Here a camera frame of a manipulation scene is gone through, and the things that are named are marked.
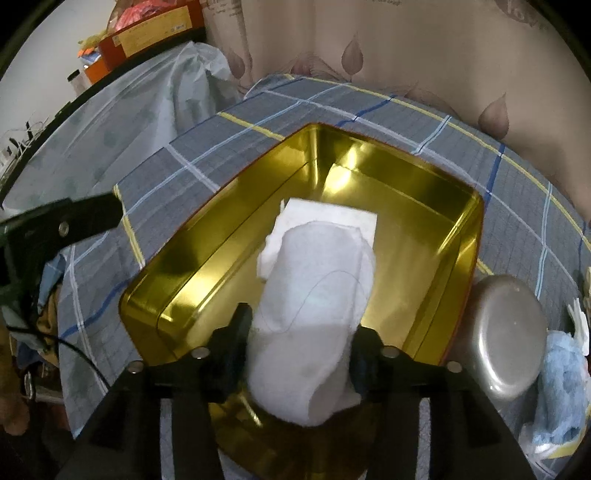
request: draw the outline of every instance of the gray checkered fabric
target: gray checkered fabric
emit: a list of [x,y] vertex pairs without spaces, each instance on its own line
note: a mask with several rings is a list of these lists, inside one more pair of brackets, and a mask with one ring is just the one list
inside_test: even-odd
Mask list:
[[[145,160],[119,182],[141,256],[124,227],[71,247],[59,302],[59,334],[82,348],[114,382],[139,358],[118,315],[125,286],[199,207],[244,167],[309,122],[324,122],[409,151],[473,185],[486,215],[477,278],[509,273],[540,299],[550,329],[567,329],[565,305],[581,296],[591,250],[583,219],[560,192],[514,152],[485,134],[408,99],[305,77],[271,76],[246,99],[215,115]],[[70,425],[79,432],[106,388],[60,347]],[[502,411],[515,434],[531,421],[535,386]],[[428,403],[421,407],[420,475],[428,468]],[[170,405],[162,413],[163,477],[174,477]],[[552,478],[565,460],[532,465]],[[250,478],[223,458],[227,478]]]

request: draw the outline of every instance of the metal bolt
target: metal bolt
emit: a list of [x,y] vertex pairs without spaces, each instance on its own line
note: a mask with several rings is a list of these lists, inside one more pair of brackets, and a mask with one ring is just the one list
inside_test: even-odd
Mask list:
[[386,358],[396,358],[398,355],[400,355],[400,350],[395,346],[385,346],[382,348],[382,356]]
[[127,366],[130,374],[138,374],[144,369],[144,363],[141,360],[134,360]]
[[458,362],[448,362],[447,369],[453,374],[458,374],[462,371],[462,365]]
[[68,222],[60,223],[60,226],[57,228],[57,232],[60,234],[60,237],[64,238],[68,232],[70,231],[70,225]]
[[206,346],[198,346],[197,348],[194,348],[193,350],[191,350],[191,356],[193,358],[197,358],[197,359],[202,359],[205,358],[209,355],[209,348],[207,348]]

